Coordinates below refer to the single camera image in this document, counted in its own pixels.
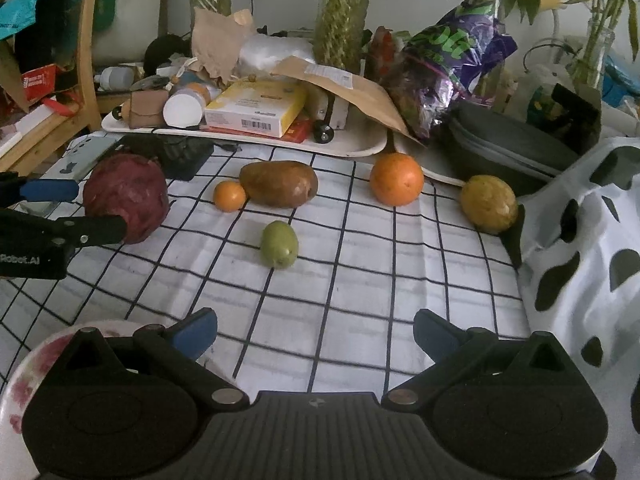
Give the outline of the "white painted plate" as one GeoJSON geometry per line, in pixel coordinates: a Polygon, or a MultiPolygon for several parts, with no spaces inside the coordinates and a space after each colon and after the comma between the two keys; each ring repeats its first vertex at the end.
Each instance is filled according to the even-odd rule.
{"type": "Polygon", "coordinates": [[[75,325],[30,352],[1,400],[5,479],[145,479],[177,463],[212,412],[148,370],[141,324],[75,325]]]}

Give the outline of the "small tangerine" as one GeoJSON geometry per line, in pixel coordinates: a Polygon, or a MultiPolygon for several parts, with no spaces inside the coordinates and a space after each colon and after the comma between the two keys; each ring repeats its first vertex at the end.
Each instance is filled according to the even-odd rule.
{"type": "Polygon", "coordinates": [[[246,192],[239,182],[221,181],[213,192],[213,203],[218,210],[223,212],[237,211],[246,201],[246,192]]]}

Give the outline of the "brown potato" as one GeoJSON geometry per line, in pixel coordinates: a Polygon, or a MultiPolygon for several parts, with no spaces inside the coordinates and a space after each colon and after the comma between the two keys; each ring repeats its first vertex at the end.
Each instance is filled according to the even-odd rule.
{"type": "Polygon", "coordinates": [[[295,160],[252,162],[239,174],[248,198],[272,208],[298,208],[317,195],[319,181],[306,164],[295,160]]]}

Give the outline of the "grey-green phone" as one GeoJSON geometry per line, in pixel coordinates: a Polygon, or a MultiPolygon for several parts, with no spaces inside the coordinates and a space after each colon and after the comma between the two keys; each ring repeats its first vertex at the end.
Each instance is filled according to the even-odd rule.
{"type": "MultiPolygon", "coordinates": [[[[65,155],[53,164],[44,174],[45,179],[75,180],[79,183],[96,166],[98,159],[118,141],[117,136],[85,136],[65,155]]],[[[47,217],[60,202],[21,202],[17,208],[28,214],[47,217]]]]}

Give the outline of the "small brown pouch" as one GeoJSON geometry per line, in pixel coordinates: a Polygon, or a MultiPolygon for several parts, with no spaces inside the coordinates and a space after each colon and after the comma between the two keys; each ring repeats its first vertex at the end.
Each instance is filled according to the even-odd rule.
{"type": "Polygon", "coordinates": [[[165,125],[164,106],[169,98],[165,89],[132,92],[128,124],[131,129],[160,128],[165,125]]]}

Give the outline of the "cow print plush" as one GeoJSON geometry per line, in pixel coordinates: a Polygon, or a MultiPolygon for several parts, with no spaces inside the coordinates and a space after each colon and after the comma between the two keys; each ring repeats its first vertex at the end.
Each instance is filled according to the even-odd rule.
{"type": "Polygon", "coordinates": [[[512,250],[532,330],[554,333],[608,418],[620,479],[639,475],[639,142],[612,138],[522,201],[512,250]]]}

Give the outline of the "yellow-brown pear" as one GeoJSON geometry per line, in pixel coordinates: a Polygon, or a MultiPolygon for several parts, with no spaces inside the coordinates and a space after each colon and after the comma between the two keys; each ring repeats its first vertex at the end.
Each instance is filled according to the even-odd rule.
{"type": "Polygon", "coordinates": [[[518,202],[512,188],[494,176],[472,177],[463,185],[459,203],[469,222],[489,234],[510,229],[518,218],[518,202]]]}

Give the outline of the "white round jar lid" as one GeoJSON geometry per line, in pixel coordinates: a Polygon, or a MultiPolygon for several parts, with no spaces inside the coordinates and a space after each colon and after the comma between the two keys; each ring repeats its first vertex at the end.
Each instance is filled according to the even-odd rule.
{"type": "Polygon", "coordinates": [[[198,126],[203,119],[204,108],[205,101],[200,96],[191,93],[176,93],[164,105],[164,122],[172,128],[198,126]]]}

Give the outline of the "large orange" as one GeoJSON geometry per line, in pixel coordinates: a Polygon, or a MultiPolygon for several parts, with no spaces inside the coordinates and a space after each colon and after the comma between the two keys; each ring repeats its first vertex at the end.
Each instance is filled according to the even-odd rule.
{"type": "Polygon", "coordinates": [[[388,153],[380,156],[370,172],[370,188],[383,205],[406,206],[414,202],[423,190],[424,174],[409,155],[388,153]]]}

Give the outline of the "dark grey zip case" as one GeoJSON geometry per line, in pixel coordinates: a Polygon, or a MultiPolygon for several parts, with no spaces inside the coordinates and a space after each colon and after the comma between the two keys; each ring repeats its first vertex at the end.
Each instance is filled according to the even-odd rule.
{"type": "Polygon", "coordinates": [[[578,159],[550,134],[470,102],[448,110],[440,146],[462,180],[494,176],[517,196],[538,192],[578,159]]]}

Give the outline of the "yellow white box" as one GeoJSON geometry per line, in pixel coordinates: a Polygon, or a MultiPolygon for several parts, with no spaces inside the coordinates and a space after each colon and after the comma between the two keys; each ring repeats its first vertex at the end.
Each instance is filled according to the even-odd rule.
{"type": "Polygon", "coordinates": [[[235,81],[204,110],[206,125],[280,139],[306,102],[306,89],[282,80],[235,81]]]}

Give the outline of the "white oval tray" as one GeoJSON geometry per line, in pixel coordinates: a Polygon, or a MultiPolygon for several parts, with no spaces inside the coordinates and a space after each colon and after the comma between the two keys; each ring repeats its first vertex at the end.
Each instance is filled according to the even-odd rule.
{"type": "Polygon", "coordinates": [[[104,131],[110,133],[193,136],[194,138],[209,138],[235,143],[262,144],[271,146],[272,148],[289,148],[290,150],[299,150],[339,158],[363,158],[376,155],[384,150],[387,143],[386,128],[367,118],[361,112],[358,112],[358,110],[349,113],[346,128],[344,130],[338,130],[337,133],[334,134],[334,139],[327,144],[314,142],[312,136],[308,136],[302,143],[294,143],[282,139],[218,131],[210,132],[175,128],[159,128],[156,130],[151,128],[129,129],[126,122],[117,120],[112,113],[102,119],[101,127],[104,131]]]}

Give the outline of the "crumpled brown paper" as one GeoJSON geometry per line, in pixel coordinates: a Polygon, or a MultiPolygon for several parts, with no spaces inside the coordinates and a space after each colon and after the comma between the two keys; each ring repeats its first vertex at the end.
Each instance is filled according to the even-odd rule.
{"type": "Polygon", "coordinates": [[[228,16],[194,9],[192,53],[198,59],[198,66],[212,79],[231,80],[243,44],[255,34],[253,15],[248,9],[228,16]]]}

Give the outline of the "purple green snack bag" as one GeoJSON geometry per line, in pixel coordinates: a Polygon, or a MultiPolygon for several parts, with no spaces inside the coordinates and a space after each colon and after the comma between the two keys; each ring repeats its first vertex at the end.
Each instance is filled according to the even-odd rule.
{"type": "Polygon", "coordinates": [[[426,143],[450,105],[516,50],[492,2],[461,3],[406,43],[381,84],[410,136],[426,143]]]}

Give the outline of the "glass plant vase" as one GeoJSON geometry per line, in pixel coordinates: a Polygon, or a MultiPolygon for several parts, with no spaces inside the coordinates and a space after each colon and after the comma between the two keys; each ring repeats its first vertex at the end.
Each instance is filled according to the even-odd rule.
{"type": "Polygon", "coordinates": [[[314,58],[322,65],[358,74],[370,0],[319,0],[314,58]]]}

